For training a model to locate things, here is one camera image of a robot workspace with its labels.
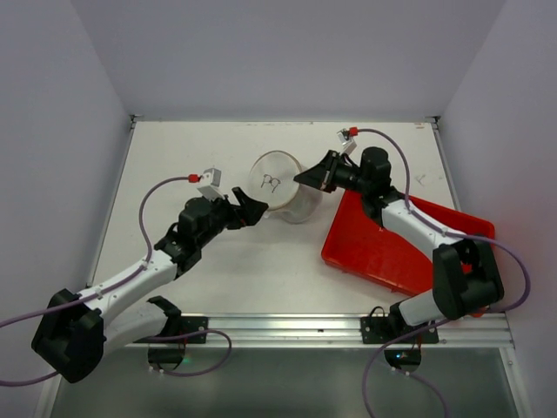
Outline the white mesh laundry bag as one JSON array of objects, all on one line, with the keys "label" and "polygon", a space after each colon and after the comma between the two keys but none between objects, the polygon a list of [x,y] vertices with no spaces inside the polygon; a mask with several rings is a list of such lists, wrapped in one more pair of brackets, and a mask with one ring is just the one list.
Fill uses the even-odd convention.
[{"label": "white mesh laundry bag", "polygon": [[294,178],[305,168],[290,153],[270,151],[253,164],[247,177],[247,195],[268,205],[269,216],[291,224],[306,222],[322,201],[321,192]]}]

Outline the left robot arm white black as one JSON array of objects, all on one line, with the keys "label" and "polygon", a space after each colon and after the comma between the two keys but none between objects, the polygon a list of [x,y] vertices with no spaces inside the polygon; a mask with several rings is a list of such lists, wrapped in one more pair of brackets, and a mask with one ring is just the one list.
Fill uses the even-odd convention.
[{"label": "left robot arm white black", "polygon": [[241,188],[227,196],[196,197],[147,255],[111,279],[73,293],[55,293],[31,341],[33,351],[75,383],[109,353],[137,340],[172,341],[180,334],[181,312],[150,293],[191,270],[203,248],[224,230],[255,226],[268,205]]}]

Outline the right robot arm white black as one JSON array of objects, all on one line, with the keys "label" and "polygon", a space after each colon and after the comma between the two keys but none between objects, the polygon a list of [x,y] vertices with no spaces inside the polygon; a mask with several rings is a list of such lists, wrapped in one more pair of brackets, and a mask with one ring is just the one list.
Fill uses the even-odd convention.
[{"label": "right robot arm white black", "polygon": [[379,322],[381,333],[404,342],[433,321],[457,320],[490,307],[503,298],[504,287],[487,239],[467,236],[422,212],[392,185],[391,170],[382,148],[366,148],[359,166],[329,151],[294,181],[322,192],[337,188],[357,192],[369,219],[432,262],[432,288],[392,305]]}]

